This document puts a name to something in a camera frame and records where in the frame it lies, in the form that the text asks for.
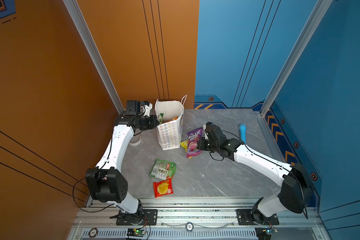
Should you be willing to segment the red yellow snack packet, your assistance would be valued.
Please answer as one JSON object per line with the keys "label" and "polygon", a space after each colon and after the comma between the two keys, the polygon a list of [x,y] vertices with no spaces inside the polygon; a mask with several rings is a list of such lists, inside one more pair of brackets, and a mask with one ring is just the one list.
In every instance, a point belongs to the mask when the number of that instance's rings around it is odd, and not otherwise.
{"label": "red yellow snack packet", "polygon": [[163,180],[161,182],[154,182],[153,188],[154,188],[154,195],[156,198],[166,195],[171,195],[174,193],[172,187],[172,178]]}

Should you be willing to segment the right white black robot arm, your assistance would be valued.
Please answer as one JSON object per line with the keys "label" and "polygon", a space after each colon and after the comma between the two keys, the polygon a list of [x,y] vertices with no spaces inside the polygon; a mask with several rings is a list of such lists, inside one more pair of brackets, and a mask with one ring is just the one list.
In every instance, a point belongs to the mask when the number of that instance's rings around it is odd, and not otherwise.
{"label": "right white black robot arm", "polygon": [[302,164],[277,161],[253,150],[237,137],[228,139],[220,127],[211,122],[204,125],[204,131],[205,136],[198,141],[199,150],[217,153],[223,160],[246,165],[281,187],[279,193],[260,198],[250,212],[241,215],[241,218],[253,225],[266,225],[280,212],[308,214],[307,205],[314,193],[314,186]]}

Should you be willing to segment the yellow snack bag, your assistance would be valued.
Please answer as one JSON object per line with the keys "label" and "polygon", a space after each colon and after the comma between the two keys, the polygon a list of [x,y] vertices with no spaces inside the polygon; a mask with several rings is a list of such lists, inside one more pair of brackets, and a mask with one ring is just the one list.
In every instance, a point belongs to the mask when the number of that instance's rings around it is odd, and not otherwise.
{"label": "yellow snack bag", "polygon": [[189,154],[189,151],[188,151],[188,143],[189,143],[189,140],[185,140],[185,141],[182,141],[180,143],[181,147],[183,147],[185,149],[185,152],[186,152],[186,157],[188,159],[192,158],[193,156],[191,154]]}

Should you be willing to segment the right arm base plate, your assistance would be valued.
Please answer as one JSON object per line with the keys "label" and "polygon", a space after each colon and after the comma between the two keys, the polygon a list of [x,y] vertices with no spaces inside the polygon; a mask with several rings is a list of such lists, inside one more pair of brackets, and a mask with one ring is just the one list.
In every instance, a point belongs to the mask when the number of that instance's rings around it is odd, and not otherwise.
{"label": "right arm base plate", "polygon": [[276,214],[272,215],[271,217],[265,217],[259,211],[252,211],[250,209],[237,209],[236,214],[240,226],[277,226],[280,224]]}

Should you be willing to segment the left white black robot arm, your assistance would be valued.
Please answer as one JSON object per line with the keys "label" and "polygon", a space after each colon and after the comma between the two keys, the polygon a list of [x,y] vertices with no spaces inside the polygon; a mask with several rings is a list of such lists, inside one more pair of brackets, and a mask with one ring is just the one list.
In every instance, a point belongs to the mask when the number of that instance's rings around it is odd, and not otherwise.
{"label": "left white black robot arm", "polygon": [[111,140],[104,155],[95,168],[88,169],[85,180],[93,200],[120,209],[117,215],[122,222],[139,225],[143,218],[140,200],[128,192],[128,182],[121,173],[122,162],[127,147],[133,137],[140,132],[155,129],[159,125],[157,116],[151,114],[152,103],[148,101],[127,101],[127,108],[116,117]]}

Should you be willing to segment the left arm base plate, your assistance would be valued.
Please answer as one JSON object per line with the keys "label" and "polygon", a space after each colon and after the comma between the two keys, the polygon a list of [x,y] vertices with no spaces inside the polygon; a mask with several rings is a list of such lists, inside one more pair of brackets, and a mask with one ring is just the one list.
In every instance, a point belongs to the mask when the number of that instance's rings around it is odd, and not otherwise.
{"label": "left arm base plate", "polygon": [[135,214],[127,214],[119,212],[117,217],[117,226],[142,226],[147,224],[148,226],[155,226],[158,220],[157,209],[142,209],[138,210]]}

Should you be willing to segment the white printed paper bag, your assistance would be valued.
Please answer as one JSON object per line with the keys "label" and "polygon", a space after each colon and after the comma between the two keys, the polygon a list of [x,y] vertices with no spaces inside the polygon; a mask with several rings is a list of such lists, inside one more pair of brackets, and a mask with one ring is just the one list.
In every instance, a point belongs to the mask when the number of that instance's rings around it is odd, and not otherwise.
{"label": "white printed paper bag", "polygon": [[[164,123],[157,126],[158,143],[163,151],[177,149],[180,147],[183,134],[183,121],[185,112],[185,102],[187,95],[181,101],[159,101],[156,100],[155,111],[164,114]],[[179,117],[176,121],[168,122],[174,117]]]}

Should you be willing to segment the green white snack packet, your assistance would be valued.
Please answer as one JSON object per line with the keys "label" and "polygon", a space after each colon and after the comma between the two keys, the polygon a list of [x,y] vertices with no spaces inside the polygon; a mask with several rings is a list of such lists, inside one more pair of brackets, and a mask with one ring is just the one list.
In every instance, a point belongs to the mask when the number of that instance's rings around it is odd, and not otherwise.
{"label": "green white snack packet", "polygon": [[172,178],[177,170],[177,165],[174,162],[156,159],[153,167],[150,170],[150,177],[159,180],[167,180]]}

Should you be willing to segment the purple Fox's candy bag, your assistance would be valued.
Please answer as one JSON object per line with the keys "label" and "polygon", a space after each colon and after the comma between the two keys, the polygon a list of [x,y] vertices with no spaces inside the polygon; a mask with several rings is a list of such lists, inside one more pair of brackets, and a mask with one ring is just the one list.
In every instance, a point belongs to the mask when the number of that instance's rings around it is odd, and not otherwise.
{"label": "purple Fox's candy bag", "polygon": [[188,145],[187,145],[187,158],[192,158],[199,155],[202,150],[198,147],[198,142],[203,136],[203,128],[197,128],[187,133]]}

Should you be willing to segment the orange Fox's candy bag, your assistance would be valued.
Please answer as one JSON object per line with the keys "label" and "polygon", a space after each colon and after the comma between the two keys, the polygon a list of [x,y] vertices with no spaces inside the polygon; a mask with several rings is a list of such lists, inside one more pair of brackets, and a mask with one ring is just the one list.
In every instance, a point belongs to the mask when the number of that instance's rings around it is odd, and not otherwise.
{"label": "orange Fox's candy bag", "polygon": [[172,119],[170,119],[168,122],[172,122],[172,121],[176,121],[179,117],[174,117]]}

